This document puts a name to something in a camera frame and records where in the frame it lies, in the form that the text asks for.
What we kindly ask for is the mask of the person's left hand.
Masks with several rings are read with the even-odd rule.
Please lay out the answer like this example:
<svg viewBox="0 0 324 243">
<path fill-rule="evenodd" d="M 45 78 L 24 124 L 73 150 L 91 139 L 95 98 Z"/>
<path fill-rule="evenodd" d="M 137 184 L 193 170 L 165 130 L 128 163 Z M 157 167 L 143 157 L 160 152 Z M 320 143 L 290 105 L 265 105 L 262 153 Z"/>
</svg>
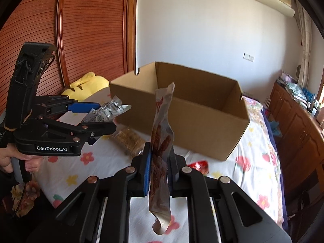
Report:
<svg viewBox="0 0 324 243">
<path fill-rule="evenodd" d="M 27 172 L 38 172 L 41 167 L 43 157 L 22 154 L 18 151 L 14 144 L 8 144 L 6 148 L 0 148 L 0 164 L 1 168 L 5 172 L 13 172 L 14 160 L 20 160 Z"/>
</svg>

